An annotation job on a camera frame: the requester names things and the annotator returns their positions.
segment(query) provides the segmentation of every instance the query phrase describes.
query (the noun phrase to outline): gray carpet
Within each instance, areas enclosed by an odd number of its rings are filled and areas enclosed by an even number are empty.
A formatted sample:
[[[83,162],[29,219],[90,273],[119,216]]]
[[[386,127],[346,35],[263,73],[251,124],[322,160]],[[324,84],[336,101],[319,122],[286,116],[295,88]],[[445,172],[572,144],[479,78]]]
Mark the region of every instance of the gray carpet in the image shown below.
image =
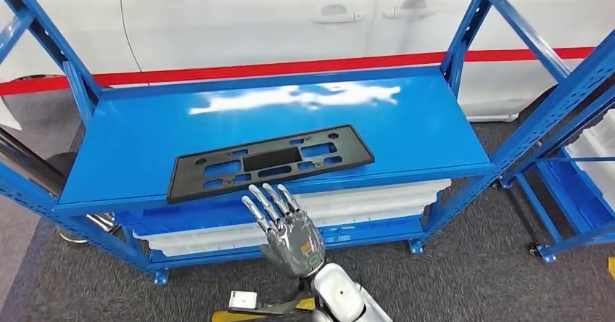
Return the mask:
[[[474,128],[492,150],[515,126]],[[167,286],[154,286],[93,247],[64,243],[47,223],[34,238],[9,296],[19,308],[10,316],[3,311],[2,322],[208,321],[232,289],[274,300],[293,288],[264,260],[175,269]],[[410,256],[405,242],[395,242],[330,251],[329,257],[394,321],[615,320],[615,281],[606,267],[615,245],[573,249],[547,265],[525,249],[546,239],[519,191],[489,189],[422,255]],[[33,291],[24,289],[28,285]]]

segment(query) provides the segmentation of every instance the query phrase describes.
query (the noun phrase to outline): robot finger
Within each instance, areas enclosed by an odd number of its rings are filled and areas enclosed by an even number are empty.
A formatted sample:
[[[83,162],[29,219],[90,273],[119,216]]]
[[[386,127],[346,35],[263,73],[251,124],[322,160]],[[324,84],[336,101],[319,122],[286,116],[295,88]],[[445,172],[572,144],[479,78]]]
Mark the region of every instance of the robot finger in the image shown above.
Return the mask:
[[[263,189],[265,189],[265,191],[271,196],[271,199],[273,199],[273,203],[276,204],[276,206],[280,209],[280,211],[282,211],[283,214],[286,215],[290,212],[286,201],[284,201],[284,199],[280,197],[278,192],[273,189],[271,185],[269,185],[269,183],[263,183]]]
[[[256,207],[256,205],[254,204],[254,202],[252,201],[252,199],[250,199],[247,195],[244,195],[242,197],[242,202],[244,203],[244,205],[246,205],[246,207],[248,207],[248,210],[254,215],[254,218],[256,218],[256,223],[258,223],[258,225],[260,226],[260,228],[267,233],[267,231],[270,228],[273,228],[273,224],[270,224],[266,219],[265,216],[260,212],[260,210],[258,210],[258,207]]]
[[[288,205],[290,205],[291,212],[296,212],[300,209],[297,200],[294,199],[292,194],[290,194],[290,191],[288,191],[285,186],[278,184],[278,190],[281,191],[281,193],[284,195],[284,198],[286,198],[286,202],[288,202]]]
[[[267,197],[258,187],[256,187],[254,184],[250,184],[248,190],[250,190],[252,195],[254,195],[258,199],[258,201],[260,201],[261,204],[263,204],[265,211],[269,214],[269,217],[271,217],[271,220],[273,220],[274,223],[278,219],[280,219],[280,215],[278,214],[278,211],[276,211],[276,208],[273,207],[271,202],[267,200]]]

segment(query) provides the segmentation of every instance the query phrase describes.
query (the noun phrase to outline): shelf leg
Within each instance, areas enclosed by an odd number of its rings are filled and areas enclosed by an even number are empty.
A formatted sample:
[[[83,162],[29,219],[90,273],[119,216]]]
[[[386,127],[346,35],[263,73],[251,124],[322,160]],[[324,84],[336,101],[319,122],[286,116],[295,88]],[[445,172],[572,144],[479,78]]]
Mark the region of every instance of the shelf leg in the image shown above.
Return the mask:
[[[162,270],[157,270],[154,275],[154,284],[156,286],[164,286],[169,281],[169,269],[165,268]]]
[[[453,41],[451,41],[448,47],[442,64],[440,64],[442,74],[449,84],[452,83],[451,80],[455,77],[455,74],[453,74],[453,59],[456,55],[463,55],[466,53],[474,37],[476,37],[476,32],[478,32],[487,13],[491,9],[491,6],[489,0],[472,0],[470,2],[470,6],[466,10],[461,24],[453,36]]]
[[[467,183],[443,205],[438,219],[429,220],[425,226],[424,235],[417,241],[425,244],[478,194],[509,169],[520,156],[532,148],[565,115],[607,80],[614,71],[615,30],[609,33],[605,40],[589,56],[585,57],[583,62],[561,81],[545,101],[496,149],[491,156],[496,168],[487,175],[468,178]],[[567,241],[554,244],[548,249],[559,249],[561,244]]]
[[[88,240],[89,243],[134,265],[139,270],[152,276],[156,275],[157,271],[149,267],[149,258],[140,249],[134,249],[116,236],[107,233],[85,215],[67,217],[55,214],[53,208],[57,199],[4,163],[0,163],[0,194],[72,231],[76,236]]]
[[[410,240],[408,241],[408,245],[410,246],[410,252],[412,252],[413,255],[420,255],[423,253],[423,244],[419,240]]]
[[[124,239],[126,241],[126,244],[128,244],[128,246],[134,249],[141,250],[141,246],[139,246],[139,243],[134,238],[133,229],[122,226],[122,232],[124,233]]]
[[[547,231],[549,232],[549,235],[551,235],[551,238],[553,239],[553,241],[554,242],[562,241],[563,239],[561,238],[561,235],[559,231],[557,230],[555,224],[553,224],[553,222],[551,221],[549,214],[547,214],[547,211],[545,211],[545,208],[540,203],[540,200],[536,197],[536,194],[534,194],[532,187],[529,186],[525,177],[523,177],[522,174],[518,174],[516,175],[516,179],[519,182],[519,186],[521,187],[521,190],[523,190],[523,192],[525,193],[525,196],[529,200],[529,203],[532,204],[534,210],[538,214],[538,217],[542,221],[542,224],[544,224],[545,228],[547,228]]]
[[[615,102],[615,85],[604,91],[597,99],[586,106],[578,115],[575,115],[570,122],[559,129],[553,136],[549,137],[542,145],[534,150],[527,158],[523,159],[514,169],[508,171],[500,180],[502,185],[510,185],[511,181],[518,173],[527,171],[535,160],[547,156],[554,149],[564,144],[569,137],[581,131],[594,117],[602,115]]]
[[[554,263],[557,260],[557,257],[553,253],[547,251],[548,247],[549,246],[546,244],[541,244],[537,246],[536,249],[538,250],[538,253],[540,253],[540,257],[545,261],[545,263]]]
[[[459,86],[461,86],[461,71],[463,70],[463,59],[466,57],[466,51],[468,46],[465,41],[459,43],[457,50],[455,50],[455,56],[453,57],[453,65],[450,69],[451,76],[448,82],[450,90],[455,95],[455,98],[459,97]]]
[[[88,97],[88,92],[83,84],[83,79],[79,76],[79,73],[77,73],[77,70],[73,67],[73,64],[68,61],[64,61],[62,66],[64,67],[66,79],[68,79],[70,91],[73,93],[73,98],[77,104],[77,110],[79,110],[79,114],[81,114],[81,121],[83,121],[83,125],[87,128],[90,125],[92,116],[94,115],[95,105]]]
[[[546,260],[547,257],[553,256],[553,260],[555,260],[556,253],[566,251],[573,247],[581,246],[583,244],[590,244],[593,241],[601,239],[605,235],[610,235],[613,233],[615,233],[615,220],[597,228],[586,231],[584,233],[569,237],[568,239],[565,239],[563,241],[556,242],[555,244],[549,246],[538,246],[538,251],[540,252],[540,255],[545,260],[545,262],[550,263],[548,260]]]

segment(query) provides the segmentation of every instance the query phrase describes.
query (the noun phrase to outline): shelf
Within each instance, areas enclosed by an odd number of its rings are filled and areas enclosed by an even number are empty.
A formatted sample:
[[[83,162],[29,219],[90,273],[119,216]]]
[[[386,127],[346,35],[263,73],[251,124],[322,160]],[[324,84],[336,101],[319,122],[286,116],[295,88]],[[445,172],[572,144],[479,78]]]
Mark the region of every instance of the shelf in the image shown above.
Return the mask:
[[[319,228],[327,249],[349,246],[378,244],[382,242],[408,241],[423,234],[421,216],[374,220],[347,226],[325,226]],[[258,246],[225,249],[190,255],[165,256],[161,251],[152,250],[150,260],[155,268],[173,268],[185,265],[226,262],[260,257]]]
[[[568,155],[560,149],[555,157]],[[615,220],[615,212],[576,163],[548,161],[538,162],[536,167],[542,182],[578,234]]]
[[[494,168],[435,66],[141,87],[102,97],[54,211],[164,207],[180,154],[348,123],[376,162],[288,182],[293,193],[476,176]],[[207,200],[238,200],[239,194]]]

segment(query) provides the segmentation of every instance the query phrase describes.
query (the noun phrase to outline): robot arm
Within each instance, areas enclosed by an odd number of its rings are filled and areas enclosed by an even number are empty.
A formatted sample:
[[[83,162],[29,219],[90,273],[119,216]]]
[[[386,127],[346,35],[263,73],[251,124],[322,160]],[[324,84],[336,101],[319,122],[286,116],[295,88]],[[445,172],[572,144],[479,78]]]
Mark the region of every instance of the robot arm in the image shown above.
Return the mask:
[[[269,184],[263,184],[263,189],[281,213],[259,188],[249,186],[249,191],[269,215],[269,220],[248,196],[242,197],[242,202],[267,236],[268,244],[260,247],[263,255],[286,275],[309,283],[309,290],[317,302],[312,314],[313,321],[392,321],[372,296],[355,283],[341,266],[325,263],[320,232],[289,191],[282,185],[277,187],[284,197],[280,197]]]
[[[312,313],[314,322],[392,322],[371,295],[337,264],[326,264],[312,281],[322,301]]]

